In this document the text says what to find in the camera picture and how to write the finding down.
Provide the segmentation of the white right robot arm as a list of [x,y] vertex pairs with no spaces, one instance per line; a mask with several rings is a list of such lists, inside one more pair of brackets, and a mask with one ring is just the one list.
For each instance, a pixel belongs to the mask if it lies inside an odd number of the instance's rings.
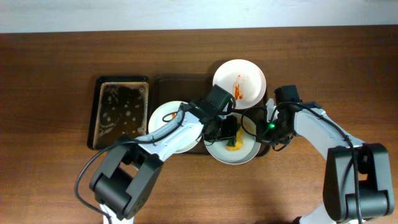
[[277,88],[274,96],[256,141],[281,151],[301,136],[326,160],[322,204],[294,223],[364,223],[393,213],[389,153],[382,144],[350,135],[319,104],[302,101],[294,85]]

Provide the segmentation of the yellow green scrub sponge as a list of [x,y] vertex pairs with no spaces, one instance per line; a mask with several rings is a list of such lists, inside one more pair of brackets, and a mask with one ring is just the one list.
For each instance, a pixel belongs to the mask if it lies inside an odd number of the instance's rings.
[[241,124],[240,124],[240,123],[238,123],[237,128],[238,128],[238,129],[237,129],[237,131],[236,131],[236,137],[230,139],[230,140],[227,142],[227,144],[226,144],[226,149],[229,150],[229,151],[238,151],[238,150],[240,150],[240,149],[243,147],[243,145],[244,145],[244,143],[243,143],[243,133],[244,133],[244,130],[243,130],[243,128],[241,127]]

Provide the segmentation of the grey-white plate with ketchup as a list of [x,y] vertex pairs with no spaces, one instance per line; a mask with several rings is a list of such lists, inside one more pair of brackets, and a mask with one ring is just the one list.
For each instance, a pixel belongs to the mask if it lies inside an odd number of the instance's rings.
[[[237,118],[238,123],[241,124],[242,115],[239,113],[230,113]],[[238,165],[244,164],[253,159],[259,152],[261,144],[256,142],[254,136],[249,135],[244,131],[243,133],[243,147],[238,151],[229,151],[226,149],[226,141],[208,142],[204,140],[207,151],[218,161],[229,164]]]

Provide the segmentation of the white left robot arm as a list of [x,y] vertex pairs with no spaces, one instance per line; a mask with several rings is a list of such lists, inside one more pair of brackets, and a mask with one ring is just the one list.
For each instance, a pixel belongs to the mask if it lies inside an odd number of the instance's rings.
[[176,115],[158,130],[118,140],[103,149],[106,157],[89,188],[102,206],[105,223],[129,221],[144,206],[164,162],[199,137],[211,142],[233,138],[237,121],[230,115],[234,96],[214,85],[206,98],[181,103]]

